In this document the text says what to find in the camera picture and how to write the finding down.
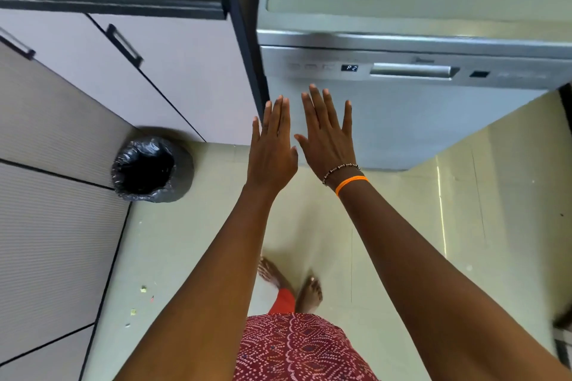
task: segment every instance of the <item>hand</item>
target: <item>hand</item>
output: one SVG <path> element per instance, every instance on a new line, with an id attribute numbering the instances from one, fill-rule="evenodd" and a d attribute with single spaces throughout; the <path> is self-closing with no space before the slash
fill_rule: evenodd
<path id="1" fill-rule="evenodd" d="M 308 165 L 321 181 L 340 164 L 356 164 L 352 141 L 352 105 L 346 101 L 344 121 L 340 128 L 329 90 L 324 89 L 322 99 L 320 91 L 312 84 L 310 94 L 312 98 L 307 92 L 302 93 L 308 139 L 300 134 L 294 137 L 300 143 Z M 361 172 L 354 167 L 343 168 L 328 176 L 326 183 L 335 190 L 341 181 L 354 175 L 361 175 Z"/>
<path id="2" fill-rule="evenodd" d="M 261 190 L 272 200 L 298 171 L 298 151 L 290 148 L 290 101 L 280 95 L 264 109 L 262 132 L 258 118 L 252 122 L 252 142 L 248 156 L 245 188 Z"/>

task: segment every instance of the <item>trash bin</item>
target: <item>trash bin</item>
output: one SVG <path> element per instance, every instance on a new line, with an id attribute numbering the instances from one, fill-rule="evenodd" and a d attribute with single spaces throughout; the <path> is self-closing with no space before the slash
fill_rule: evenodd
<path id="1" fill-rule="evenodd" d="M 191 154 L 167 139 L 148 136 L 130 141 L 111 166 L 111 181 L 125 200 L 174 202 L 193 182 Z"/>

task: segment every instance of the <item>tiled floor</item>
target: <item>tiled floor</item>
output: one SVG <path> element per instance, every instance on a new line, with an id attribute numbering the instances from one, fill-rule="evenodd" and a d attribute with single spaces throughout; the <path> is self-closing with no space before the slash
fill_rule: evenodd
<path id="1" fill-rule="evenodd" d="M 239 195 L 248 149 L 193 147 L 197 169 L 188 195 L 132 209 L 86 381 L 114 377 Z M 557 94 L 408 172 L 367 175 L 447 259 L 554 352 L 550 322 L 572 302 L 572 136 Z M 264 252 L 295 287 L 310 270 L 321 279 L 318 314 L 345 330 L 378 377 L 428 380 L 359 235 L 308 168 L 272 207 Z"/>

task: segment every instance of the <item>digital display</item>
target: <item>digital display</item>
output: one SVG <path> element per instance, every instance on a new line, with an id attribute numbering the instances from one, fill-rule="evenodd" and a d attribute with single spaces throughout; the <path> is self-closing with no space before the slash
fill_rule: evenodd
<path id="1" fill-rule="evenodd" d="M 359 65 L 342 65 L 341 66 L 341 70 L 342 71 L 353 71 L 356 72 L 358 69 Z"/>

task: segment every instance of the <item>appliance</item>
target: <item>appliance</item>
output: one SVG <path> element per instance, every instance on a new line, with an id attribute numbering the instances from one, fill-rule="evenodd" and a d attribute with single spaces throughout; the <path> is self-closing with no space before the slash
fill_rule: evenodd
<path id="1" fill-rule="evenodd" d="M 260 0 L 270 98 L 306 134 L 300 93 L 329 88 L 340 118 L 352 101 L 358 163 L 410 169 L 572 80 L 561 1 Z"/>

